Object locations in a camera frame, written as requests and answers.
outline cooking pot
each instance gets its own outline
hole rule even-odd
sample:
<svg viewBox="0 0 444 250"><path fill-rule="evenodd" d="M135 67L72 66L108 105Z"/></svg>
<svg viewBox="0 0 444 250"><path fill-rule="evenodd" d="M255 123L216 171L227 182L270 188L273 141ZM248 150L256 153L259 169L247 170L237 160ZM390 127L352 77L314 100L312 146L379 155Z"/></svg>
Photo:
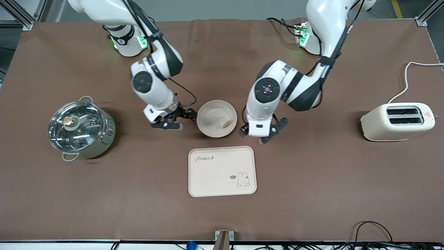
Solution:
<svg viewBox="0 0 444 250"><path fill-rule="evenodd" d="M115 124L91 97L84 96L61 107L52 116L48 136L51 145L62 151L63 160L89 159L109 148L114 140Z"/></svg>

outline white cable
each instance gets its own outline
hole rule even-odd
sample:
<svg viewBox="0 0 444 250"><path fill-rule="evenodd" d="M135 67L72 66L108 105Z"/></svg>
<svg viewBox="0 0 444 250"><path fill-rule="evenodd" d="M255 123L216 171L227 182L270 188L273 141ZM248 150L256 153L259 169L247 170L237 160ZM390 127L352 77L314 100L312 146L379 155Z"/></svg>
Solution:
<svg viewBox="0 0 444 250"><path fill-rule="evenodd" d="M444 63L434 63L434 64L425 64L425 63L417 63L417 62L409 62L407 66L405 66L404 70L404 82L405 82L405 89L401 91L399 94L393 96L392 99L388 101L388 103L391 103L393 100L398 98L400 95L404 94L408 89L408 81L407 81L407 69L410 66L410 64L416 64L416 65L422 65L422 66L444 66Z"/></svg>

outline table top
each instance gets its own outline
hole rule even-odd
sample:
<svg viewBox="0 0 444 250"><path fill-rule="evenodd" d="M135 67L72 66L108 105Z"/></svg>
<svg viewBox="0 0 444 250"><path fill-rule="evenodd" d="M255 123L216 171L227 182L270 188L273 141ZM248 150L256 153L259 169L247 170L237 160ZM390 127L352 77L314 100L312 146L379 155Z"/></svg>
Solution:
<svg viewBox="0 0 444 250"><path fill-rule="evenodd" d="M283 60L303 73L316 56L284 27L265 20L159 22L184 59L174 79L196 94L198 110L220 99L240 113L259 70ZM230 229L236 240L351 240L374 220L395 241L442 241L443 125L403 142L369 142L359 119L404 88L403 69L436 63L426 28L414 20L359 20L324 85L320 107L295 112L269 143L237 135L204 136L196 124L150 128L131 90L130 65L101 25L35 23L20 43L0 92L0 239L206 239ZM423 102L444 116L444 74L412 65L396 101ZM166 81L181 102L186 92ZM67 163L47 136L64 104L90 95L116 123L101 157ZM193 198L187 188L192 149L253 148L254 194ZM372 226L360 240L384 241Z"/></svg>

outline black round joint cover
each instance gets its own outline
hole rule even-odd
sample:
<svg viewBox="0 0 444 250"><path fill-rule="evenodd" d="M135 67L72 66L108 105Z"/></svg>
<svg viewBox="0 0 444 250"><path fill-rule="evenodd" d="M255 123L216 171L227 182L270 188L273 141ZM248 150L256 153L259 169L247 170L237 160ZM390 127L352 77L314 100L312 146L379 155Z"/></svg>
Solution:
<svg viewBox="0 0 444 250"><path fill-rule="evenodd" d="M148 93L151 90L153 84L153 77L146 71L137 73L132 80L134 88L142 93Z"/></svg>
<svg viewBox="0 0 444 250"><path fill-rule="evenodd" d="M267 103L276 100L279 97L281 88L278 82L270 77L264 77L257 81L254 86L256 100L261 103Z"/></svg>

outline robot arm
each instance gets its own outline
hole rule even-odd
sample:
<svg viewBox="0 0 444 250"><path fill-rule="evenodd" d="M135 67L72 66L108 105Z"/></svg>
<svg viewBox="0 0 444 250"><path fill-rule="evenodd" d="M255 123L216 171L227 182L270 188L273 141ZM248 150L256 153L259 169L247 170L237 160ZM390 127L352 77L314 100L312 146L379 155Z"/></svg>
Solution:
<svg viewBox="0 0 444 250"><path fill-rule="evenodd" d="M312 76L306 76L281 60L266 64L248 95L248 124L241 128L243 133L265 138L262 140L265 143L279 129L271 124L271 120L280 100L296 111L309 110L320 101L322 85L340 56L344 40L352 27L346 26L346 20L355 1L308 1L307 19L323 44L314 72Z"/></svg>
<svg viewBox="0 0 444 250"><path fill-rule="evenodd" d="M141 40L156 47L156 51L131 66L131 87L147 103L144 114L152 127L179 129L182 125L175 122L176 117L195 120L195 111L183 110L177 97L163 82L181 72L182 57L136 3L132 0L68 2L77 12L85 13L95 22L105 25L122 55L139 54L144 49Z"/></svg>

